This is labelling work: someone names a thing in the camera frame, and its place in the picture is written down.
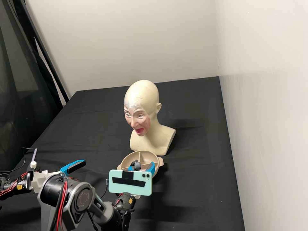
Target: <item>mannequin face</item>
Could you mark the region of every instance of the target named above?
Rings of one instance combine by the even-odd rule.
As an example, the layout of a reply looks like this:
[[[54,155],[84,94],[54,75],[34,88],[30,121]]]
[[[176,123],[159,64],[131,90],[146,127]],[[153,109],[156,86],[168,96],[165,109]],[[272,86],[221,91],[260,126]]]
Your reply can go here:
[[[144,136],[150,129],[150,117],[142,107],[130,108],[124,105],[124,116],[138,136]]]

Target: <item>mannequin nose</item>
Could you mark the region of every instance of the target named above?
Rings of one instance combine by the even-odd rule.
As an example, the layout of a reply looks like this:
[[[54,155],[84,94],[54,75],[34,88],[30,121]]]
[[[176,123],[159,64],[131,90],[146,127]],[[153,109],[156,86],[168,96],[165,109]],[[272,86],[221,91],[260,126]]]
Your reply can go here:
[[[138,125],[138,122],[132,119],[132,122],[131,122],[132,128],[135,128],[137,125]]]

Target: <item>red lips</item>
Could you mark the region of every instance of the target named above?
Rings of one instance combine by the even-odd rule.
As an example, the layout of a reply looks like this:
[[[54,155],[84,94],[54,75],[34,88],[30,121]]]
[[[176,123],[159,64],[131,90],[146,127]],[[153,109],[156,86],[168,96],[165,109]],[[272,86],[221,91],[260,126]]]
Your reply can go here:
[[[143,132],[143,128],[136,129],[135,131],[136,131],[138,134],[140,134],[140,133]]]

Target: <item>white plastic part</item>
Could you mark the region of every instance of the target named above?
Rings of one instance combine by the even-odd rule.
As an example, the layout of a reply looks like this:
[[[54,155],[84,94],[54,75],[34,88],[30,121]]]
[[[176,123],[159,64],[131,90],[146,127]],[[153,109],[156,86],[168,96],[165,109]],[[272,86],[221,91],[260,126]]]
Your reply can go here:
[[[45,180],[48,177],[50,177],[52,175],[59,174],[59,173],[61,173],[61,172],[59,171],[59,172],[49,173],[47,170],[44,170],[41,173],[40,172],[34,172],[33,181],[31,182],[31,188],[33,189],[33,191],[35,193],[39,193],[39,191],[40,191],[43,183],[45,182]]]
[[[36,168],[36,161],[32,161],[30,163],[30,168],[35,169]]]
[[[134,196],[134,198],[136,198],[136,199],[140,199],[140,195],[133,195]]]

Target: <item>beige bowl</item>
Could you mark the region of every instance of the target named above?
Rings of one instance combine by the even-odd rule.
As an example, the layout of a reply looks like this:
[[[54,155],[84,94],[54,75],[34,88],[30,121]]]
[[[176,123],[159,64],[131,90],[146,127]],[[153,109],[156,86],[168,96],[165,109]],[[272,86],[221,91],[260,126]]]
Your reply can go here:
[[[155,164],[155,172],[153,177],[158,172],[158,168],[164,165],[164,161],[161,157],[156,156],[154,153],[149,151],[135,151],[131,154],[128,154],[121,162],[121,164],[117,167],[117,170],[127,170],[132,162],[135,160],[141,163],[141,171],[145,171],[150,163],[153,161]]]

